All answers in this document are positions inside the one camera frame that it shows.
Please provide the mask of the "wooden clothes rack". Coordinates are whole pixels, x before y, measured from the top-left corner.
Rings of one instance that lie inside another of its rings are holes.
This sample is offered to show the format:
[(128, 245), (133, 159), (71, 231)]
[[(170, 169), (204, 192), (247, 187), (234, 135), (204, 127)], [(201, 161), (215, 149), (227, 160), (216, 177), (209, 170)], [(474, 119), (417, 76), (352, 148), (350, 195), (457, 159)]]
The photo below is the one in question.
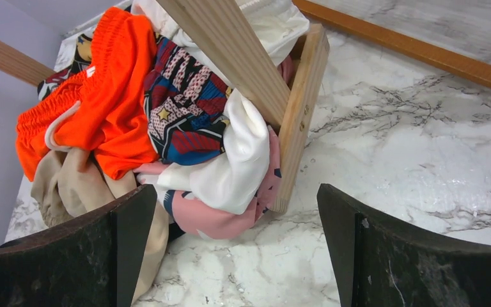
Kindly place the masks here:
[(289, 87), (234, 1), (164, 1), (185, 31), (199, 40), (221, 72), (281, 133), (283, 169), (290, 177), (278, 192), (273, 211), (288, 210), (304, 150), (310, 115), (300, 112), (315, 104), (329, 43), (324, 28), (308, 27), (293, 48), (299, 53), (297, 86)]

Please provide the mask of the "white garment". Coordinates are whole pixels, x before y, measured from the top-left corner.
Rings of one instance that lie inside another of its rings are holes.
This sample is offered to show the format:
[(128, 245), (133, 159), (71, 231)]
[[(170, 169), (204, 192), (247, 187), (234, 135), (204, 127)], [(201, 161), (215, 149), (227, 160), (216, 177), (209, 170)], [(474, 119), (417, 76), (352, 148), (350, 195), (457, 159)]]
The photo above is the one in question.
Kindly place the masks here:
[(131, 12), (157, 34), (144, 111), (167, 164), (156, 183), (161, 200), (185, 191), (216, 212), (243, 214), (270, 172), (265, 120), (158, 1), (134, 1)]

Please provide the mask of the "comic print shorts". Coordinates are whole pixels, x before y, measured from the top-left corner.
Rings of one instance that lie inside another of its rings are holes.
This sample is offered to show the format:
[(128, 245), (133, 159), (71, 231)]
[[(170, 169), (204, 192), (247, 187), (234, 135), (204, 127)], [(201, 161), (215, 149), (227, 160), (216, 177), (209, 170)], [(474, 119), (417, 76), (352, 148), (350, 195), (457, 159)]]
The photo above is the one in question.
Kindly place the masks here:
[(23, 113), (16, 148), (32, 174), (51, 150), (80, 148), (120, 178), (168, 159), (192, 165), (222, 152), (229, 88), (167, 38), (154, 33), (90, 39), (92, 59)]

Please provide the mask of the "pink patterned garment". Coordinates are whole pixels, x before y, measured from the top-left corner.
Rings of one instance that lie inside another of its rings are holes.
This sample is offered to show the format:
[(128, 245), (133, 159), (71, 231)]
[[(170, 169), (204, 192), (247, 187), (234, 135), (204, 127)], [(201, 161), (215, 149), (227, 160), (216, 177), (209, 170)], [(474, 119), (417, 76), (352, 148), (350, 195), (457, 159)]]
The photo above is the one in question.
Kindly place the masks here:
[(156, 189), (161, 173), (166, 170), (160, 155), (154, 162), (145, 163), (136, 169), (140, 184), (151, 184), (155, 187), (157, 198), (175, 223), (185, 232), (209, 239), (231, 239), (254, 226), (259, 218), (268, 211), (276, 200), (277, 190), (281, 183), (279, 140), (271, 126), (269, 128), (269, 145), (274, 150), (270, 156), (269, 174), (261, 181), (261, 186), (243, 214), (216, 212), (198, 200), (194, 200), (185, 191), (171, 191), (168, 201), (162, 201)]

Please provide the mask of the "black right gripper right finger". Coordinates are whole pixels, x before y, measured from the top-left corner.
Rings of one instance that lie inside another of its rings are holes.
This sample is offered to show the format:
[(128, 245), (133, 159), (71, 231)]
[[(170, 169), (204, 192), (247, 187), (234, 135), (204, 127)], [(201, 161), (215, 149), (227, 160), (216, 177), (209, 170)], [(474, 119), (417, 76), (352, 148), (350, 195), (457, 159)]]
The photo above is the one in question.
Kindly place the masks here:
[(414, 226), (322, 184), (342, 306), (491, 306), (491, 246)]

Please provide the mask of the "beige shorts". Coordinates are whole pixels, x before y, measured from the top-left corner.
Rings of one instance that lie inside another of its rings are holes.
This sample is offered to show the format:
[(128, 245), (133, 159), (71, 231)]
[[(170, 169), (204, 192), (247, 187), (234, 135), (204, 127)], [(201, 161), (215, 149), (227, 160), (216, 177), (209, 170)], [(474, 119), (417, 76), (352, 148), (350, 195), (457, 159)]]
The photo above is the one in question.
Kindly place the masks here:
[[(44, 223), (53, 227), (95, 210), (136, 187), (132, 171), (113, 180), (100, 170), (95, 158), (85, 150), (51, 150), (37, 166), (31, 197), (37, 201)], [(169, 214), (156, 204), (133, 301), (152, 287), (168, 238)]]

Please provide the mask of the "orange wooden slatted shelf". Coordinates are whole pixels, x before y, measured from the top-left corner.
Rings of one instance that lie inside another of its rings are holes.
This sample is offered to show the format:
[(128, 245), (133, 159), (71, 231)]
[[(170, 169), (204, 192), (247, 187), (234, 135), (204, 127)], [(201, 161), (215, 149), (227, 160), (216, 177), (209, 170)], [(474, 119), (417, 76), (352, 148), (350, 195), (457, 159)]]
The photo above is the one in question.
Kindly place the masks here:
[(491, 89), (491, 65), (488, 63), (449, 51), (311, 1), (295, 1), (294, 3), (306, 16), (334, 29), (358, 36)]

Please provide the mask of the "orange mesh shorts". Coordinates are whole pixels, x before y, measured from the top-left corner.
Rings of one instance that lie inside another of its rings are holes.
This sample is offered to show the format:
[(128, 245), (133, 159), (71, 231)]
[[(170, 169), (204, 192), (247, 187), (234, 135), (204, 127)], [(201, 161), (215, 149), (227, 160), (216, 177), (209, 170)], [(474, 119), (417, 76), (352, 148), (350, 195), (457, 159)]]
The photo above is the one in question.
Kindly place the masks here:
[(85, 150), (114, 180), (155, 160), (143, 84), (156, 51), (146, 17), (117, 7), (106, 10), (93, 34), (90, 66), (17, 120), (16, 149), (25, 176), (32, 180), (51, 150)]

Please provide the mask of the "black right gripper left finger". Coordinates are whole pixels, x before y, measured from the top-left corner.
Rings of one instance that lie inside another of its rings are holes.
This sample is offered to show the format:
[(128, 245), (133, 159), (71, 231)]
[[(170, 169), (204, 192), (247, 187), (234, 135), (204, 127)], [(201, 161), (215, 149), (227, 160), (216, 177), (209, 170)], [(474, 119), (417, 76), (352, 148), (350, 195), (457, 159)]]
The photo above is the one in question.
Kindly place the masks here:
[(157, 195), (142, 185), (0, 246), (0, 306), (130, 306)]

